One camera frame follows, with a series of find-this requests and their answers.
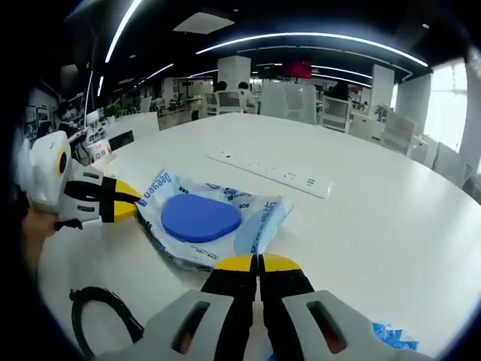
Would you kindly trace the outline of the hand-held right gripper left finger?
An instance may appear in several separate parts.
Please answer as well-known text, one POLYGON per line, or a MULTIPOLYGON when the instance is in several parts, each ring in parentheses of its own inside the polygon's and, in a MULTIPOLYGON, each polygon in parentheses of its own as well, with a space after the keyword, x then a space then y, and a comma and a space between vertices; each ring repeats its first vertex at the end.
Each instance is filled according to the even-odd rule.
POLYGON ((140 340, 97 360, 242 360, 253 324, 257 256, 217 264, 201 290, 154 315, 140 340))

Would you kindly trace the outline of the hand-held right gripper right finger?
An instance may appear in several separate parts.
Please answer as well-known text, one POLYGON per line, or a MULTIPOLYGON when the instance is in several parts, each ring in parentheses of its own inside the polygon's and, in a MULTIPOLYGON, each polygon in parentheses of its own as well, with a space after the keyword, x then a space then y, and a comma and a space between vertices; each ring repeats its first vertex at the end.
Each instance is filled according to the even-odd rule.
POLYGON ((264 325, 278 360, 426 360, 381 341, 372 322, 327 290, 315 291, 296 262, 259 256, 264 325))

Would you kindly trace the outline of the person's left hand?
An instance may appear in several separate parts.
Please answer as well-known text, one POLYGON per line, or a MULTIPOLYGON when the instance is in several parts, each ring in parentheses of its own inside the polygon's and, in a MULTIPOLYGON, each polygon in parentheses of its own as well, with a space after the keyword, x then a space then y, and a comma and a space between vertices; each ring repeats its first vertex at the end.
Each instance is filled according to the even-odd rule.
POLYGON ((26 241, 42 241, 56 232, 59 217, 55 213, 42 211, 31 205, 22 221, 23 239, 26 241))

